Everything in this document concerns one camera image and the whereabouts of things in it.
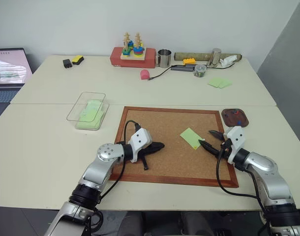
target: red object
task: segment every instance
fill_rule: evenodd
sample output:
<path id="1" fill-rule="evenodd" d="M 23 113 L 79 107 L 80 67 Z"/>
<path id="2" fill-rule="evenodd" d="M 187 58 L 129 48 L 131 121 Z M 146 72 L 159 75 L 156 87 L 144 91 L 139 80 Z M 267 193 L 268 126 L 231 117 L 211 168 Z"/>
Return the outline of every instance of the red object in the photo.
<path id="1" fill-rule="evenodd" d="M 155 49 L 147 48 L 145 60 L 122 60 L 120 59 L 122 47 L 115 47 L 110 56 L 113 66 L 155 68 Z"/>
<path id="2" fill-rule="evenodd" d="M 148 70 L 142 70 L 140 72 L 140 79 L 147 80 L 148 78 L 150 78 L 149 71 Z"/>

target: red box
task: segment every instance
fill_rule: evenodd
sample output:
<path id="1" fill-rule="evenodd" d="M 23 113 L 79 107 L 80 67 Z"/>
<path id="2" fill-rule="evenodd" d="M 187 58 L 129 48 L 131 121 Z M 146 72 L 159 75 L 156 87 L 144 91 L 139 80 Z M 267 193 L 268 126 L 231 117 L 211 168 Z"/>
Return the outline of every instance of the red box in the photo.
<path id="1" fill-rule="evenodd" d="M 122 60 L 120 59 L 122 47 L 115 47 L 110 56 L 113 66 L 155 68 L 155 49 L 147 48 L 145 60 Z"/>

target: laptop keyboard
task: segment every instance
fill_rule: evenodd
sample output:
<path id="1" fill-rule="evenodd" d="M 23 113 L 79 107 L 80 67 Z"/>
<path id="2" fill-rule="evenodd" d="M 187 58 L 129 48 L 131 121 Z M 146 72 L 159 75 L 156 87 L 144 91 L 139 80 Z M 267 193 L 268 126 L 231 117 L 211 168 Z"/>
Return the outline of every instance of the laptop keyboard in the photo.
<path id="1" fill-rule="evenodd" d="M 0 102 L 10 102 L 19 90 L 0 90 Z"/>

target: metal canister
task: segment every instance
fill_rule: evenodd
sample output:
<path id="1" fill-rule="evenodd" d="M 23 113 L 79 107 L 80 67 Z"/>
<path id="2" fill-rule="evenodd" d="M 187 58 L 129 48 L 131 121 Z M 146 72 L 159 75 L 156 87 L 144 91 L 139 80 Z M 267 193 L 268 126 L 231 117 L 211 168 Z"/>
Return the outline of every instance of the metal canister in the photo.
<path id="1" fill-rule="evenodd" d="M 216 67 L 218 65 L 219 60 L 220 60 L 220 55 L 221 55 L 221 49 L 214 48 L 212 50 L 211 58 L 207 63 L 207 67 Z"/>

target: laptop screen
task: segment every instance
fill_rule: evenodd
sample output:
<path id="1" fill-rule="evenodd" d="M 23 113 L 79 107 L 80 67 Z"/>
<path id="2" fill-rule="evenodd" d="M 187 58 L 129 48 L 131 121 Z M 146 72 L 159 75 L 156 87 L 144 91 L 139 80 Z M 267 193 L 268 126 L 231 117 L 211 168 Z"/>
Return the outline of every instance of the laptop screen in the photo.
<path id="1" fill-rule="evenodd" d="M 31 75 L 23 48 L 0 49 L 0 85 L 24 84 Z"/>

